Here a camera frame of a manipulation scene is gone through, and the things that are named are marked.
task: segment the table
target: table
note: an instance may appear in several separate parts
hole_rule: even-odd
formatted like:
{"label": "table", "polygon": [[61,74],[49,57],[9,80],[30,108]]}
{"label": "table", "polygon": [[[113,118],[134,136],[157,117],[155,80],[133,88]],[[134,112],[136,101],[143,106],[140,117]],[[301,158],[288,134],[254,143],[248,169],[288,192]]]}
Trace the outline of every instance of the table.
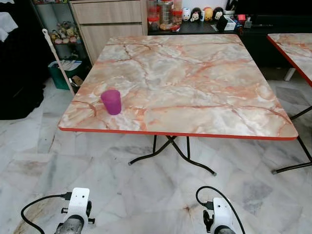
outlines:
{"label": "table", "polygon": [[[312,33],[268,34],[268,39],[293,66],[287,72],[284,80],[289,81],[295,70],[297,70],[312,87]],[[312,110],[312,106],[291,117],[291,120],[300,117],[310,110]],[[274,174],[312,166],[312,156],[299,136],[298,141],[310,162],[273,170]]]}
{"label": "table", "polygon": [[[111,116],[100,101],[122,96]],[[190,159],[189,137],[293,140],[298,134],[237,35],[111,38],[62,116],[64,131],[150,134],[153,153],[172,144]],[[168,141],[156,151],[156,136]],[[174,139],[187,138],[187,156]]]}

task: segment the purple plastic cup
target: purple plastic cup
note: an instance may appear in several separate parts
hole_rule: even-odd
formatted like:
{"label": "purple plastic cup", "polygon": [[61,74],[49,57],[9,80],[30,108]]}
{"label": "purple plastic cup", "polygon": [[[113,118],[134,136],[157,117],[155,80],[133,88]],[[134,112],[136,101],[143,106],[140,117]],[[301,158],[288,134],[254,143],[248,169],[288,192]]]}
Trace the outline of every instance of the purple plastic cup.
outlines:
{"label": "purple plastic cup", "polygon": [[105,91],[101,94],[101,100],[111,115],[118,115],[121,112],[120,92],[118,90]]}

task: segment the wooden cabinet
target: wooden cabinet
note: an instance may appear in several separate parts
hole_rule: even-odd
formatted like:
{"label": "wooden cabinet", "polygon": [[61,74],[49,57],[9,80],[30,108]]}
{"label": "wooden cabinet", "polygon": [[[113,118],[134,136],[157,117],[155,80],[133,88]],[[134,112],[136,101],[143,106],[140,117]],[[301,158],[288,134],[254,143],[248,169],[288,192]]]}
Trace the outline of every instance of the wooden cabinet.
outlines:
{"label": "wooden cabinet", "polygon": [[84,42],[87,46],[90,59],[96,62],[106,42],[111,37],[118,36],[141,36],[142,25],[140,24],[119,24],[119,25],[90,25],[81,26],[81,33],[84,35]]}
{"label": "wooden cabinet", "polygon": [[111,37],[147,35],[146,0],[72,0],[92,63]]}

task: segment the green trash bin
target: green trash bin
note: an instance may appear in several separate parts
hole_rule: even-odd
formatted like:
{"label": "green trash bin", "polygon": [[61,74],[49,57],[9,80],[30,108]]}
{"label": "green trash bin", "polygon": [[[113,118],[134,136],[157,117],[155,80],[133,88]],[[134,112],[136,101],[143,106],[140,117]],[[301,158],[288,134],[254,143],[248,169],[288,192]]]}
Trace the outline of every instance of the green trash bin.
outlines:
{"label": "green trash bin", "polygon": [[[65,70],[65,73],[66,73],[68,78],[71,78],[73,76],[79,76],[80,77],[81,73],[83,72],[82,61],[75,61],[75,63],[80,63],[80,65],[77,68],[75,68],[74,70],[71,70],[71,71]],[[56,61],[51,62],[48,65],[48,69],[49,69],[50,74],[52,76],[55,87],[57,89],[69,90],[67,83],[66,83],[66,80],[65,80],[61,70],[59,69],[58,63]]]}

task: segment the white cloth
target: white cloth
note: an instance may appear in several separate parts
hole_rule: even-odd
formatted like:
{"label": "white cloth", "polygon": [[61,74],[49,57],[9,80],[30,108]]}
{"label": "white cloth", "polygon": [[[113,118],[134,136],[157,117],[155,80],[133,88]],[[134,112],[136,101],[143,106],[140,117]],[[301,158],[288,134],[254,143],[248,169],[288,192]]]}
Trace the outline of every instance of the white cloth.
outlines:
{"label": "white cloth", "polygon": [[13,0],[0,0],[1,3],[11,3],[11,4],[14,4],[14,1]]}
{"label": "white cloth", "polygon": [[0,40],[5,41],[8,33],[18,28],[11,15],[7,12],[0,12]]}

